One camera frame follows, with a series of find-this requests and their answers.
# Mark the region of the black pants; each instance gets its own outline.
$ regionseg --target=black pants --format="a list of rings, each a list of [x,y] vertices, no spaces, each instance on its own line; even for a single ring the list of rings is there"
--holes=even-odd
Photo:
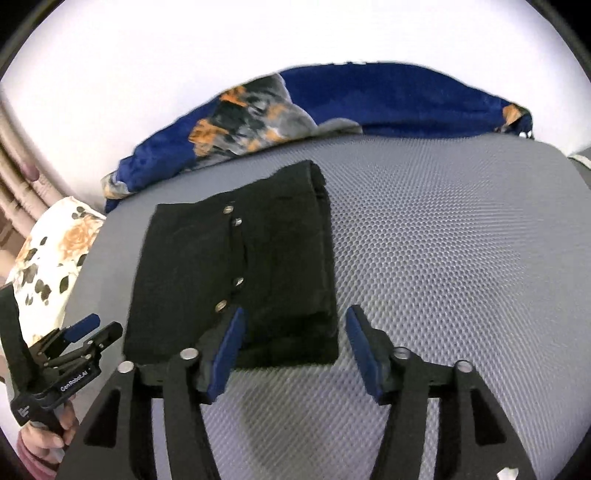
[[[238,367],[336,360],[330,202],[311,161],[199,203],[158,205],[124,354],[164,362],[194,345],[230,303],[248,314]]]

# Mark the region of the orange flower pattern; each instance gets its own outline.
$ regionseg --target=orange flower pattern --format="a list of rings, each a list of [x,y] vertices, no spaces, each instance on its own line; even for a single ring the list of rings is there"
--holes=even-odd
[[[198,120],[189,135],[197,157],[195,168],[253,153],[287,141],[328,132],[361,133],[351,120],[332,119],[320,126],[292,103],[281,75],[275,74],[231,88],[219,96],[211,116]]]

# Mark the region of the metal screw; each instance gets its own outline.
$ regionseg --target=metal screw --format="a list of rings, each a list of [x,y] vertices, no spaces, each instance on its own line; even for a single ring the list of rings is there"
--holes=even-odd
[[[121,362],[117,367],[117,370],[120,374],[128,374],[134,369],[134,363],[126,360],[125,362]]]
[[[226,307],[226,305],[228,305],[226,300],[222,300],[220,303],[218,303],[216,305],[216,313],[221,312]]]
[[[181,351],[181,358],[183,360],[193,360],[199,352],[196,348],[186,348],[185,350]]]
[[[410,358],[410,350],[403,346],[397,346],[394,349],[394,356],[399,360],[408,360]]]
[[[465,374],[469,374],[472,371],[473,366],[470,362],[468,362],[466,360],[460,360],[458,363],[456,363],[456,368],[460,372],[463,372]]]

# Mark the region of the patterned fabric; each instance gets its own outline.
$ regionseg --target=patterned fabric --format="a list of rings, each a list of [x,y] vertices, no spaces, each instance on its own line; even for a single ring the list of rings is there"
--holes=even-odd
[[[78,273],[104,220],[68,197],[49,208],[31,230],[7,279],[14,286],[27,345],[61,326]]]
[[[321,135],[533,138],[528,110],[400,63],[299,67],[233,87],[155,133],[102,179],[106,210],[149,185]]]

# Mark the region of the white floral cushion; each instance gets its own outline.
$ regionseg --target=white floral cushion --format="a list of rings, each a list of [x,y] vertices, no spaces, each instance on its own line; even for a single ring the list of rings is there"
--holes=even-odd
[[[34,225],[7,279],[14,285],[27,345],[61,326],[78,273],[104,220],[85,203],[67,197]]]

